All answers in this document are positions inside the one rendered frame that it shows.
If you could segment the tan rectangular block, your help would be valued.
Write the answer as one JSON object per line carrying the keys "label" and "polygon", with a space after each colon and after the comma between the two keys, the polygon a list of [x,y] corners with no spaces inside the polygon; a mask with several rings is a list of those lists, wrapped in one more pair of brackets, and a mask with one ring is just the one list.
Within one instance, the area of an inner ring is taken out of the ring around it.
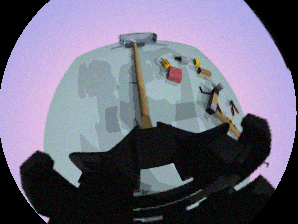
{"label": "tan rectangular block", "polygon": [[210,73],[210,71],[208,71],[208,69],[206,68],[201,68],[201,67],[198,67],[198,73],[200,73],[200,75],[204,75],[206,77],[209,77],[209,76],[212,76],[212,73]]}

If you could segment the yellow rectangular block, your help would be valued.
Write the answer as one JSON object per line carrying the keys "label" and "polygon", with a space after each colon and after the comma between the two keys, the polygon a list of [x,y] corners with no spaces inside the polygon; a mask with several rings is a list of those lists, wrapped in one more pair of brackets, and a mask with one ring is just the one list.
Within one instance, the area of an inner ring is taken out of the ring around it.
{"label": "yellow rectangular block", "polygon": [[196,65],[196,67],[201,67],[200,60],[194,59],[194,65]]}

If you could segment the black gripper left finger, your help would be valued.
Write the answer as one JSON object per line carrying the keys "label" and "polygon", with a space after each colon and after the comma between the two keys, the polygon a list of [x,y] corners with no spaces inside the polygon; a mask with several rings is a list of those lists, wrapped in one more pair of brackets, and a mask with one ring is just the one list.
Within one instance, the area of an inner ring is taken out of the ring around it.
{"label": "black gripper left finger", "polygon": [[117,145],[108,152],[73,152],[69,159],[80,168],[81,172],[101,173],[101,175],[116,175],[120,180],[134,190],[140,192],[141,169],[138,169],[136,141],[133,139],[133,129]]}

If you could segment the red rectangular block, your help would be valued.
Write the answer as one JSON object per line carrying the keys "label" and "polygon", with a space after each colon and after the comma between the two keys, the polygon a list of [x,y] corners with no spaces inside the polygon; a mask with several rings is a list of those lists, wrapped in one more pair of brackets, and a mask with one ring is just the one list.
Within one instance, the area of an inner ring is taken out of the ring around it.
{"label": "red rectangular block", "polygon": [[180,81],[182,81],[182,71],[180,68],[176,67],[170,67],[169,68],[169,75],[168,80],[174,81],[174,83],[181,84]]}

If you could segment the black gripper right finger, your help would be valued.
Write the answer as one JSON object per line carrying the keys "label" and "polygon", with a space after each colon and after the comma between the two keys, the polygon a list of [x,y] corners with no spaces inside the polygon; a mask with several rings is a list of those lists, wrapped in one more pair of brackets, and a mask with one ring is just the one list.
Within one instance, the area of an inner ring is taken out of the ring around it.
{"label": "black gripper right finger", "polygon": [[173,127],[173,136],[176,140],[176,147],[178,153],[176,169],[181,180],[189,180],[193,169],[200,161],[200,157],[206,145],[213,143],[225,135],[230,129],[230,123],[218,124],[216,128],[208,129],[201,133],[192,133],[189,131],[182,131],[180,128]]}

